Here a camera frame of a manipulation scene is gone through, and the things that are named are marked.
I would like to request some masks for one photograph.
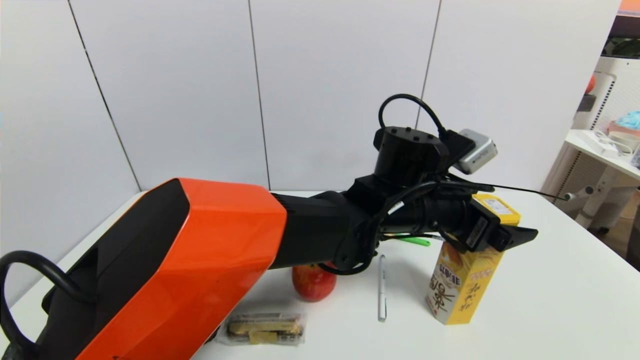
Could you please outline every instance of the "white pen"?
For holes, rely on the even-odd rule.
[[[385,322],[387,319],[387,262],[385,256],[380,255],[380,266],[378,268],[378,321]]]

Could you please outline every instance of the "yellow juice box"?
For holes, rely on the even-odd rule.
[[[502,225],[518,225],[520,214],[498,197],[477,194],[474,198],[496,214]],[[469,323],[502,255],[490,246],[461,253],[445,241],[427,290],[433,316],[445,325]]]

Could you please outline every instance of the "blue object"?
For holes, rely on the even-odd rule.
[[[640,130],[640,111],[631,111],[627,116],[616,120],[616,125]]]

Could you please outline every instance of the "tabletop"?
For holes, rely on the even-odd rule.
[[[68,269],[140,195],[98,226],[60,267]],[[378,249],[388,260],[386,322],[377,317],[377,261],[362,274],[339,277],[333,293],[317,303],[298,298],[290,269],[270,270],[234,312],[305,313],[305,343],[211,342],[193,359],[637,359],[640,273],[542,197],[496,195],[521,214],[521,226],[540,234],[505,253],[470,324],[442,325],[424,301],[440,244],[389,240]],[[12,307],[31,339],[46,321],[40,301],[50,287],[42,279]],[[0,349],[6,345],[0,336]]]
[[[584,140],[578,135],[581,131],[584,130],[569,130],[564,141],[571,147],[576,148],[577,150],[582,151],[583,153],[595,158],[602,163],[605,163],[615,169],[622,171],[626,175],[633,177],[635,180],[640,181],[640,169],[631,165],[628,161],[628,156],[623,158],[607,158],[596,153]]]

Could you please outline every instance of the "wrapped snack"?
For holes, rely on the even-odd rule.
[[[216,341],[227,345],[278,344],[305,342],[307,317],[296,313],[230,315]]]

